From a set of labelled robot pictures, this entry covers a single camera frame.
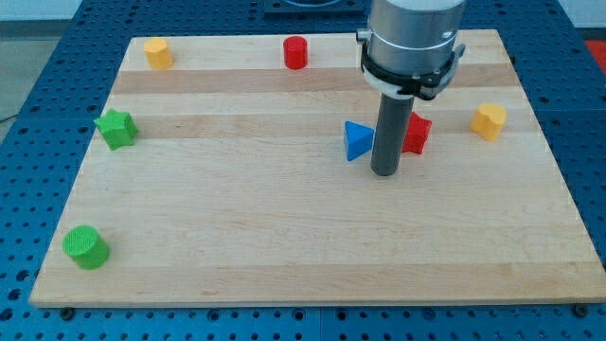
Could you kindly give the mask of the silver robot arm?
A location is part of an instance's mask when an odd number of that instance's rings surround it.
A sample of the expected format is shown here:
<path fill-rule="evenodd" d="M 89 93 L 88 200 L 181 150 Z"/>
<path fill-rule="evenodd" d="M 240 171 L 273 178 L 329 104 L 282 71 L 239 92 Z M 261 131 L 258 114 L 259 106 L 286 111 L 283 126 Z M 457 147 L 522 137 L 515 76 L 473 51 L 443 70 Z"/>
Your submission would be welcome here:
<path fill-rule="evenodd" d="M 434 99 L 454 78 L 465 0 L 373 0 L 356 33 L 365 81 L 392 99 Z"/>

